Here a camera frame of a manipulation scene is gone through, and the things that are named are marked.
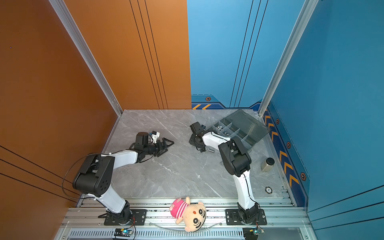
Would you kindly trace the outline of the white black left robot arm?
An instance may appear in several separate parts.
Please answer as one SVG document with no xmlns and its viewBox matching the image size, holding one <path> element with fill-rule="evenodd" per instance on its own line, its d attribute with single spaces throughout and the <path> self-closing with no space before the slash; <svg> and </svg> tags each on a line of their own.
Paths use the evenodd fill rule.
<svg viewBox="0 0 384 240">
<path fill-rule="evenodd" d="M 104 225 L 128 225 L 133 223 L 130 203 L 120 197 L 112 187 L 112 176 L 115 169 L 126 165 L 143 163 L 146 156 L 160 157 L 175 142 L 166 138 L 156 140 L 148 133 L 137 135 L 136 142 L 122 151 L 109 154 L 90 154 L 85 157 L 77 175 L 73 180 L 73 188 L 98 201 L 106 208 Z"/>
</svg>

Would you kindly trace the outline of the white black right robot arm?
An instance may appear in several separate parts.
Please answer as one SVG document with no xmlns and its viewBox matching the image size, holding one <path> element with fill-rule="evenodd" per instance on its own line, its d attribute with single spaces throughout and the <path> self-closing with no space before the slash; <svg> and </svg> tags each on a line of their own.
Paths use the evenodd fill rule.
<svg viewBox="0 0 384 240">
<path fill-rule="evenodd" d="M 189 143 L 200 152 L 207 147 L 220 152 L 223 165 L 233 176 L 238 194 L 238 213 L 241 221 L 249 225 L 258 222 L 261 207 L 254 199 L 250 180 L 251 157 L 239 137 L 225 138 L 214 132 L 192 133 Z"/>
</svg>

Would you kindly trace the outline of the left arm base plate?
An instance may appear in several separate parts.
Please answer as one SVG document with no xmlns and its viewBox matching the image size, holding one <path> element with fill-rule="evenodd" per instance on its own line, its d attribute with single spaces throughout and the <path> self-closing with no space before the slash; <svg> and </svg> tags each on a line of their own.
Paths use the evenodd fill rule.
<svg viewBox="0 0 384 240">
<path fill-rule="evenodd" d="M 146 217 L 146 209 L 126 209 L 119 214 L 107 211 L 105 214 L 98 216 L 98 218 L 105 220 L 105 226 L 143 226 L 145 224 Z"/>
</svg>

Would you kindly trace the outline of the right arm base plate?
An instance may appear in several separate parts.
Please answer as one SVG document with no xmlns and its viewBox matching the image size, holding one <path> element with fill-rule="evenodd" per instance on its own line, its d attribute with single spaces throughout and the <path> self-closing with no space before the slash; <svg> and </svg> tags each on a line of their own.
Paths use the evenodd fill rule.
<svg viewBox="0 0 384 240">
<path fill-rule="evenodd" d="M 267 217 L 263 209 L 253 208 L 250 210 L 242 209 L 226 209 L 226 224 L 234 225 L 258 225 L 266 226 Z"/>
</svg>

